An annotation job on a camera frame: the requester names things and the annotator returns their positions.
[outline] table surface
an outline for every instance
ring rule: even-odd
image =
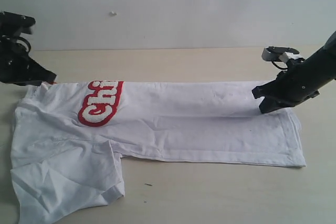
[[[304,56],[318,46],[297,47]],[[262,48],[48,51],[33,58],[58,82],[102,79],[208,82],[274,79]],[[0,223],[17,223],[9,170],[11,121],[25,87],[0,84]],[[122,160],[126,196],[74,212],[58,224],[336,223],[336,86],[295,108],[302,123],[302,169]]]

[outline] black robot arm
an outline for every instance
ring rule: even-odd
[[[0,81],[19,86],[53,83],[56,75],[39,65],[30,56],[29,42],[21,33],[32,34],[35,19],[14,13],[0,12]]]
[[[299,51],[284,47],[265,48],[262,58],[282,71],[274,81],[252,90],[255,98],[265,97],[259,106],[261,113],[294,107],[316,97],[320,87],[336,79],[336,32],[307,60]],[[279,67],[277,61],[287,67]]]

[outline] beige table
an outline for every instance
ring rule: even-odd
[[[297,47],[309,56],[318,46]],[[233,81],[273,79],[262,48],[54,51],[34,59],[58,82]],[[122,160],[126,196],[107,207],[75,212],[58,224],[336,223],[336,85],[295,108],[308,166],[302,169],[231,164]],[[11,120],[25,88],[0,84],[0,223],[16,223],[10,181]]]

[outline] table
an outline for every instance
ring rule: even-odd
[[[297,46],[304,56],[319,46]],[[207,82],[274,79],[262,48],[40,51],[33,58],[58,82]],[[24,87],[0,84],[0,223],[18,220],[9,170],[11,121]],[[335,223],[335,83],[295,108],[307,167],[122,160],[126,196],[80,210],[57,224]]]

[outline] wall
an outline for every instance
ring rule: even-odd
[[[0,9],[36,18],[37,50],[245,47],[325,42],[334,1],[0,0]]]

